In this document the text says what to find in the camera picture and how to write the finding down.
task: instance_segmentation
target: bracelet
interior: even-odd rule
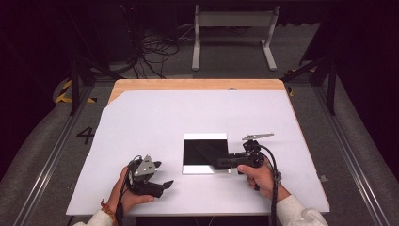
[[[112,219],[113,225],[118,226],[117,218],[115,217],[115,214],[112,213],[112,211],[109,209],[109,205],[104,203],[104,199],[101,201],[101,207],[103,208],[103,211],[109,215]]]

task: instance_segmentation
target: hand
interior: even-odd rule
[[[114,187],[112,188],[111,195],[109,196],[108,199],[108,206],[109,209],[115,213],[117,210],[117,205],[118,205],[118,199],[120,197],[120,188],[123,185],[123,180],[125,178],[125,175],[127,173],[128,168],[125,167],[122,170],[122,173],[120,174],[120,178],[118,181],[115,183]],[[154,202],[154,197],[150,195],[142,195],[138,196],[133,194],[130,190],[127,190],[120,201],[123,205],[123,214],[128,213],[135,205],[142,204],[142,203],[147,203],[147,202]]]
[[[259,168],[252,168],[246,165],[238,166],[238,170],[247,176],[249,186],[255,188],[255,185],[259,186],[259,191],[267,199],[272,200],[273,198],[273,172],[267,166],[269,160],[265,157],[263,164]],[[277,202],[290,196],[290,192],[283,185],[279,185]]]

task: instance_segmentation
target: white tabletop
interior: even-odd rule
[[[161,161],[151,182],[174,180],[154,203],[136,206],[135,216],[270,214],[270,201],[231,174],[183,175],[184,133],[226,133],[230,153],[244,149],[242,137],[259,139],[275,156],[283,184],[307,207],[329,212],[307,144],[285,90],[125,91],[104,109],[67,215],[92,215],[107,199],[121,169],[135,156]]]

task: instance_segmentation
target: printed number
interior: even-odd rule
[[[88,144],[88,140],[90,139],[90,137],[94,137],[94,134],[91,134],[91,131],[93,131],[93,128],[88,127],[84,131],[77,134],[76,136],[77,137],[86,137],[85,144]]]

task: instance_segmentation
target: white table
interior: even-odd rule
[[[94,214],[100,200],[108,198],[121,169],[139,154],[162,162],[152,182],[174,183],[155,203],[139,205],[130,215],[270,214],[270,201],[250,189],[247,177],[238,175],[236,169],[231,174],[182,175],[184,133],[227,133],[229,152],[240,153],[242,137],[270,132],[275,135],[258,141],[274,154],[284,185],[305,206],[329,212],[295,112],[279,80],[121,80],[110,100],[67,215]]]

